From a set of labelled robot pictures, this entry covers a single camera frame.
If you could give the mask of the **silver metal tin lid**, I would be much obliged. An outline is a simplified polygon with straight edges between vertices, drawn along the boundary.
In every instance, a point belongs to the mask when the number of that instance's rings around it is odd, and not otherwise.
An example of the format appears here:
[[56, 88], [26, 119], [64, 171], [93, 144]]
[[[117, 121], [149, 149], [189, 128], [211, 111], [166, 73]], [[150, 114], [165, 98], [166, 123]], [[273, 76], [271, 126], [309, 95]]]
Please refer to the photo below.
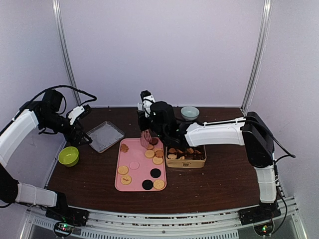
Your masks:
[[101, 123], [87, 134], [92, 139], [89, 145], [98, 153], [103, 153], [125, 137], [125, 133], [109, 121]]

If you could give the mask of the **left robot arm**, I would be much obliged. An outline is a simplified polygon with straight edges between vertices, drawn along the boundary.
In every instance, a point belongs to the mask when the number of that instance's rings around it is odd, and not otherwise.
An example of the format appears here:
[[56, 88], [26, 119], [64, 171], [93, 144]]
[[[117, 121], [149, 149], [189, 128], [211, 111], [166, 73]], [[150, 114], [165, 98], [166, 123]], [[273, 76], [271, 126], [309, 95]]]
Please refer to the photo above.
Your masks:
[[[87, 100], [71, 109], [68, 113], [61, 110], [66, 98], [59, 89], [71, 89], [88, 97]], [[61, 221], [72, 216], [69, 207], [62, 203], [62, 194], [26, 184], [14, 179], [7, 166], [21, 144], [36, 129], [39, 134], [62, 134], [72, 146], [92, 143], [91, 137], [84, 132], [80, 119], [91, 112], [90, 103], [97, 97], [69, 85], [46, 88], [25, 102], [0, 131], [0, 200], [6, 208], [11, 204], [23, 203], [52, 208], [53, 214]]]

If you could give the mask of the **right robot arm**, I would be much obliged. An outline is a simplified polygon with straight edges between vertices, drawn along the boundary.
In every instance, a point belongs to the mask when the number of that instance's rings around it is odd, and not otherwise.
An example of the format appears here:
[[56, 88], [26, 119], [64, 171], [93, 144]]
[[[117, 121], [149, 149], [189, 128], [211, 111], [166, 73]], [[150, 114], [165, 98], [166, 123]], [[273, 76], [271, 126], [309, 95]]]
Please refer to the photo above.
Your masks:
[[151, 130], [167, 147], [187, 149], [222, 144], [244, 146], [259, 184], [262, 204], [256, 208], [255, 214], [265, 220], [275, 211], [278, 180], [275, 145], [285, 152], [285, 157], [294, 158], [295, 155], [283, 147], [256, 112], [248, 112], [244, 117], [231, 120], [199, 122], [178, 119], [172, 105], [156, 101], [147, 90], [142, 91], [140, 96], [138, 123], [141, 133]]

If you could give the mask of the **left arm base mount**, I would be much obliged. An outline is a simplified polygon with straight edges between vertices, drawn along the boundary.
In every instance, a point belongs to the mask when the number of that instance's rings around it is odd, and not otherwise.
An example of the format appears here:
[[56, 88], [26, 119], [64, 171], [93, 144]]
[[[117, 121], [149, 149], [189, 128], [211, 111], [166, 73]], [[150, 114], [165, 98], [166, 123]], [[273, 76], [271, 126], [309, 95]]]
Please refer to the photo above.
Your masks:
[[47, 218], [65, 222], [77, 227], [86, 226], [89, 218], [89, 211], [73, 207], [67, 207], [66, 210], [57, 207], [47, 207], [45, 208], [45, 211], [45, 216]]

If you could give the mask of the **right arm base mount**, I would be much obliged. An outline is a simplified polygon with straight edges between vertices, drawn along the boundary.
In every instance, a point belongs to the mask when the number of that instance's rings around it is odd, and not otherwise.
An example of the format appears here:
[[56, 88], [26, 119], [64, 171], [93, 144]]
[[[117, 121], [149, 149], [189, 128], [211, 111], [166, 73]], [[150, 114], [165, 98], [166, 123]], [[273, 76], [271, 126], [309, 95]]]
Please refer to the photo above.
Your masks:
[[260, 204], [251, 208], [238, 211], [241, 225], [255, 224], [279, 217], [281, 211], [275, 204]]

